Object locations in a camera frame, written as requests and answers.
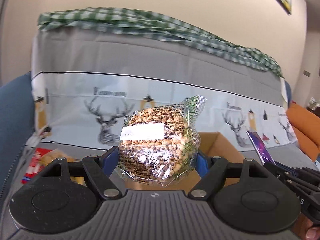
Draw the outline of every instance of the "cardboard box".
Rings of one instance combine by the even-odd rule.
[[[242,163],[244,156],[233,147],[233,145],[219,132],[216,133],[199,133],[201,143],[199,149],[209,157],[221,156],[229,162]],[[200,180],[200,176],[193,170],[190,174],[182,179],[178,184],[168,185],[167,187],[150,186],[135,181],[126,181],[128,189],[136,190],[179,190],[182,189],[188,193]],[[227,179],[225,186],[238,182],[239,179]]]

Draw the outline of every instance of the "black robotic device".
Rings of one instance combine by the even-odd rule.
[[[182,190],[122,195],[108,178],[117,151],[113,147],[81,162],[51,162],[13,195],[10,214],[20,230],[11,239],[298,239],[290,228],[300,203],[319,222],[316,171],[262,167],[253,159],[229,163],[199,153],[196,170],[207,170],[188,195]],[[87,187],[70,176],[84,177]],[[240,181],[223,187],[226,178]]]

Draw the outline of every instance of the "white star logo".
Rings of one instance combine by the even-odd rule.
[[[155,192],[155,193],[151,194],[150,196],[155,198],[155,197],[158,197],[159,194]]]

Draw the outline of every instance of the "fingernail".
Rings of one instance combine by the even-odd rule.
[[[307,240],[315,240],[316,234],[317,234],[317,230],[316,230],[316,229],[313,229],[313,228],[310,228],[310,229],[307,231],[306,239],[307,239]]]

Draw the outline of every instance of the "white label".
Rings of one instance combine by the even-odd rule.
[[[164,123],[142,123],[122,128],[120,140],[164,139]]]

